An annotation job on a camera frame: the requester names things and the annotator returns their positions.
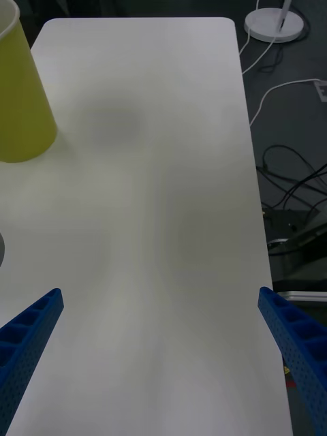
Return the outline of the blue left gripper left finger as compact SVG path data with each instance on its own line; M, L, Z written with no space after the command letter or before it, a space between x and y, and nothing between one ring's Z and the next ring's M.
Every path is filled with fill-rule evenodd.
M0 435L12 423L63 308L61 290L55 288L1 327Z

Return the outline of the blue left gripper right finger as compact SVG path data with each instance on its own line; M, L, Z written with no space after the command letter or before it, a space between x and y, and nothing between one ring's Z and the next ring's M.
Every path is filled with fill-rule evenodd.
M261 287L258 308L290 369L316 435L327 433L326 327L282 296Z

